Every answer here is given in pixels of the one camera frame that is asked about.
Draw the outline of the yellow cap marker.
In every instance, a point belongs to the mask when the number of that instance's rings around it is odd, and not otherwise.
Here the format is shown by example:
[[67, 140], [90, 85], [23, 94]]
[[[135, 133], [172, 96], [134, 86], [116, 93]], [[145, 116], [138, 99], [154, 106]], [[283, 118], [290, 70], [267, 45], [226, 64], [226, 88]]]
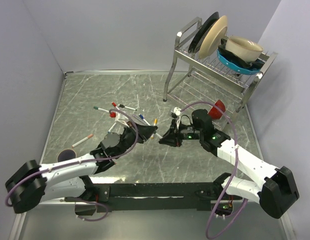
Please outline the yellow cap marker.
[[[154, 122], [153, 122], [153, 125], [156, 126], [157, 123], [158, 123], [158, 119], [155, 118], [155, 119], [154, 119]], [[154, 139], [154, 137], [155, 137], [155, 134], [153, 133], [153, 134], [151, 135], [150, 139]]]

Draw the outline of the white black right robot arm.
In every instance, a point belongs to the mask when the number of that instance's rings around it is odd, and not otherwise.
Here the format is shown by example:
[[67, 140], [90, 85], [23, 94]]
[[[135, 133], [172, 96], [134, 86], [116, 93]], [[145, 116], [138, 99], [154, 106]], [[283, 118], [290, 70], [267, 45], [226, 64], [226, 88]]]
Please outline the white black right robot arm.
[[223, 174], [215, 180], [217, 184], [213, 192], [217, 198], [233, 195], [254, 201], [275, 219], [281, 218], [299, 199], [295, 178], [289, 168], [278, 168], [239, 146], [233, 138], [214, 127], [207, 110], [194, 110], [189, 125], [182, 123], [180, 108], [174, 107], [170, 115], [173, 118], [171, 125], [159, 140], [160, 144], [181, 147], [183, 141], [198, 140], [204, 150], [237, 166], [250, 178], [244, 180]]

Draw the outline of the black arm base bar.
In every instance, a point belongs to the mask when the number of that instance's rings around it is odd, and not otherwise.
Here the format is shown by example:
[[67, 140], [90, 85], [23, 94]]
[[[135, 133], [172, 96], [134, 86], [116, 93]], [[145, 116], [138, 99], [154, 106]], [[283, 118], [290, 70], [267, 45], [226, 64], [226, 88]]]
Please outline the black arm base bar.
[[210, 211], [223, 188], [215, 182], [98, 183], [95, 193], [84, 197], [98, 200], [110, 211], [188, 210]]

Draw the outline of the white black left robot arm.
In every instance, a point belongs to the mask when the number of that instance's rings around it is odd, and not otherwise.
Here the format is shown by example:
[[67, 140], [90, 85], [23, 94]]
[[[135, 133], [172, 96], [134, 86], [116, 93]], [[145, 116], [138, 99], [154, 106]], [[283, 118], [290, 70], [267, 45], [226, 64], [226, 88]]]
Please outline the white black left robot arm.
[[30, 160], [5, 183], [5, 205], [21, 214], [52, 199], [97, 200], [99, 190], [90, 177], [113, 167], [116, 159], [129, 153], [137, 143], [146, 142], [157, 129], [155, 125], [130, 122], [122, 134], [108, 133], [97, 148], [80, 157], [49, 164]]

